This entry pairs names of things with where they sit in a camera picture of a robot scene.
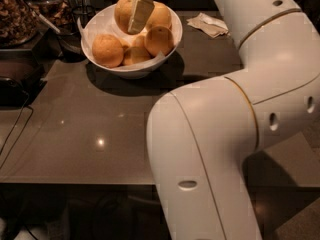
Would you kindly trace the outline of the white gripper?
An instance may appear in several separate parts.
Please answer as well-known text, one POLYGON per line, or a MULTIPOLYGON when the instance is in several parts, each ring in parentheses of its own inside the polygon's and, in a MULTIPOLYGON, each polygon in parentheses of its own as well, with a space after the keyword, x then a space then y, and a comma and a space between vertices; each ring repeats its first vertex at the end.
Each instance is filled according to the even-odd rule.
POLYGON ((153 10, 153 0, 133 0, 128 33, 132 35, 140 33, 144 29, 153 10))

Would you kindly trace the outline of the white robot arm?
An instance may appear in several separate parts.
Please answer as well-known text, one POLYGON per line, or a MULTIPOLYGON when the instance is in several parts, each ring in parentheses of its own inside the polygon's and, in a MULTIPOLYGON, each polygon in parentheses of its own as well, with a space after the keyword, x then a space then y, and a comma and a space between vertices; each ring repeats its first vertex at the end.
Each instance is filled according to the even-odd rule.
POLYGON ((242 163, 319 115, 320 36, 293 0, 215 0, 243 67, 153 106, 147 150, 172 240, 262 240, 242 163))

